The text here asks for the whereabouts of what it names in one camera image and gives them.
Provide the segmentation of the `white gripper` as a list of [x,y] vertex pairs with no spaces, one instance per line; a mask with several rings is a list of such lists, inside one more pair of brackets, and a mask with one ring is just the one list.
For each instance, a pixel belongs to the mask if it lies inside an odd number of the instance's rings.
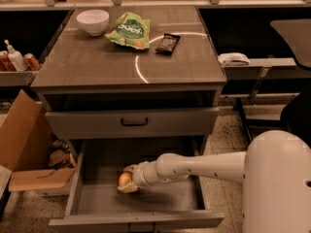
[[156,163],[141,162],[138,165],[132,164],[126,166],[123,171],[131,173],[134,183],[127,183],[118,186],[118,191],[121,193],[132,193],[138,190],[139,187],[146,187],[154,185],[158,182],[158,175],[156,171]]

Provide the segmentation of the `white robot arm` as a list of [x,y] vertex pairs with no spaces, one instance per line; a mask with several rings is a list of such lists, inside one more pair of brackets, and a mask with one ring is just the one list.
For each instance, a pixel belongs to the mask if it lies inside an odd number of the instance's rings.
[[118,190],[131,193],[189,176],[243,184],[243,233],[311,232],[311,149],[281,130],[259,134],[245,151],[182,156],[165,153],[127,166]]

